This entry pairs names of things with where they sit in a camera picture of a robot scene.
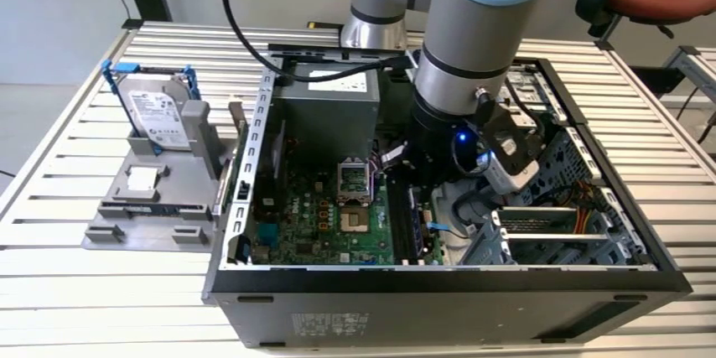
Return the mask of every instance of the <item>motherboard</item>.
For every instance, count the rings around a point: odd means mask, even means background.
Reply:
[[[280,219],[258,223],[253,263],[396,264],[386,180],[357,161],[338,164],[337,169],[288,166]],[[429,204],[414,206],[421,226],[432,216],[429,209]],[[428,236],[437,245],[438,235]],[[440,248],[425,250],[421,257],[425,264],[441,264]]]

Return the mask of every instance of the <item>aluminum workbench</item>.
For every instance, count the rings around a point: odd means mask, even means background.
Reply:
[[[716,48],[680,46],[665,61],[664,67],[681,70],[710,102],[716,103]]]
[[[333,46],[333,30],[246,29],[266,42]],[[418,46],[414,34],[410,45]],[[686,300],[584,346],[273,350],[290,355],[716,356],[716,166],[620,57],[589,42],[525,40],[548,58],[613,165],[693,286]],[[261,66],[229,29],[145,23],[105,58],[198,74],[210,122],[230,137],[230,100],[252,116]],[[80,241],[128,152],[129,125],[98,70],[0,197],[0,350],[10,356],[252,356],[200,291],[208,254],[90,252]]]

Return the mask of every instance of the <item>open computer tower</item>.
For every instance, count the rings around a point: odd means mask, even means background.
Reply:
[[[298,75],[394,56],[269,52]],[[420,194],[381,166],[410,119],[412,79],[372,70],[300,83],[264,72],[205,283],[244,344],[580,343],[688,294],[549,62],[514,60],[508,73],[549,131],[537,174],[497,197],[478,179]],[[530,130],[510,94],[497,100]]]

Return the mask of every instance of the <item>gray drive holder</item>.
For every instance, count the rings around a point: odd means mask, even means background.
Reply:
[[[221,141],[206,121],[209,104],[188,100],[180,112],[190,151],[162,150],[145,137],[130,146],[120,173],[85,230],[86,249],[209,252],[232,193],[233,156],[246,125],[234,117],[238,140]],[[241,111],[240,102],[229,109]]]

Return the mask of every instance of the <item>robotic arm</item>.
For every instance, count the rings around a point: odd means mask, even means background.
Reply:
[[[514,188],[537,171],[533,161],[541,146],[540,135],[525,136],[509,112],[494,102],[533,4],[534,0],[432,0],[429,3],[422,49],[414,55],[417,91],[412,124],[404,150],[393,154],[410,162],[413,174],[420,176],[413,181],[429,189],[454,174],[446,169],[453,166],[454,140],[461,138],[462,143],[474,143],[477,133],[492,150],[488,179],[513,181]],[[385,48],[388,44],[404,48],[404,42],[396,40],[400,30],[404,32],[404,12],[405,3],[400,0],[352,0],[342,45]],[[370,20],[369,26],[361,26],[356,20],[364,23]],[[350,41],[354,38],[376,40],[360,43]],[[505,193],[517,190],[509,187],[504,188]]]

